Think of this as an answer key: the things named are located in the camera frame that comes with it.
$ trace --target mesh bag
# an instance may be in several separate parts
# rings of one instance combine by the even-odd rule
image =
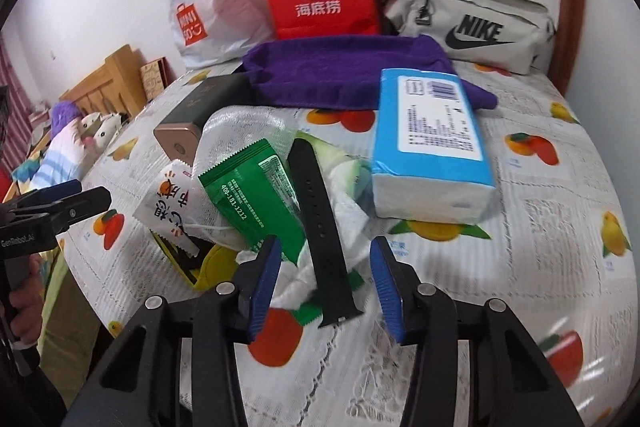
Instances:
[[[280,159],[285,160],[298,132],[299,111],[230,106],[207,120],[193,162],[189,203],[184,216],[185,232],[233,250],[248,248],[244,237],[213,206],[198,176],[262,138],[266,138]]]

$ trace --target lace tablecloth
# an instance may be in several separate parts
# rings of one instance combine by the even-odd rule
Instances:
[[[235,66],[219,66],[211,74]],[[590,426],[624,401],[635,362],[636,276],[620,203],[596,148],[546,77],[464,62],[455,66],[460,76],[500,100],[497,110],[478,112],[498,197],[476,227],[387,220],[386,237],[423,282],[454,299],[479,304],[493,296],[504,299],[544,347]],[[174,82],[150,104],[85,178],[85,188],[106,186],[114,208],[125,216],[113,247],[105,250],[96,243],[92,223],[78,224],[63,236],[70,269],[114,333],[149,295],[170,301],[194,295],[148,230],[131,217],[168,163],[153,129],[193,89],[193,75]],[[334,142],[336,133],[357,134],[338,141],[347,144],[348,153],[370,153],[370,125],[323,120],[309,110],[301,115],[305,132]],[[532,150],[524,135],[545,145]],[[264,342],[279,352],[290,350],[280,353],[280,362],[260,354],[275,352],[268,345],[260,350],[236,346],[249,425],[399,424],[414,349],[390,340],[369,282],[354,295],[365,314],[340,327],[318,330],[318,320],[302,327],[288,311],[274,317],[278,326]],[[189,404],[188,343],[182,366],[181,398]],[[460,343],[458,376],[456,425],[462,426],[469,400],[465,343]]]

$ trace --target human hand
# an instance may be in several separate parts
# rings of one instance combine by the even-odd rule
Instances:
[[[40,265],[44,262],[40,254],[29,257],[30,275],[17,290],[9,293],[9,302],[18,314],[11,321],[13,334],[27,346],[35,343],[42,332],[42,308],[44,306],[43,285],[40,278]],[[2,304],[0,314],[4,315]]]

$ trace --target watch band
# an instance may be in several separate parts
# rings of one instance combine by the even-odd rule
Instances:
[[[318,283],[322,307],[320,327],[340,324],[362,312],[353,301],[340,236],[322,172],[313,146],[305,139],[294,140],[287,160]]]

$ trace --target black clamp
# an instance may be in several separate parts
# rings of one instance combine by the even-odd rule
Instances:
[[[470,343],[470,427],[583,427],[566,389],[526,328],[500,299],[452,300],[399,263],[384,237],[371,270],[386,327],[417,346],[401,427],[450,427],[456,408],[458,340]]]
[[[152,296],[113,341],[71,406],[63,427],[177,426],[180,347],[192,338],[193,426],[246,427],[234,343],[262,330],[282,247],[268,236],[231,282],[169,304]]]
[[[17,310],[9,302],[9,293],[29,276],[32,253],[58,246],[56,235],[74,223],[109,210],[111,194],[104,187],[82,192],[77,180],[34,190],[2,206],[0,223],[0,302],[4,318],[0,325],[0,351],[8,367],[22,377],[30,375],[40,364],[35,346],[24,346],[9,324]]]

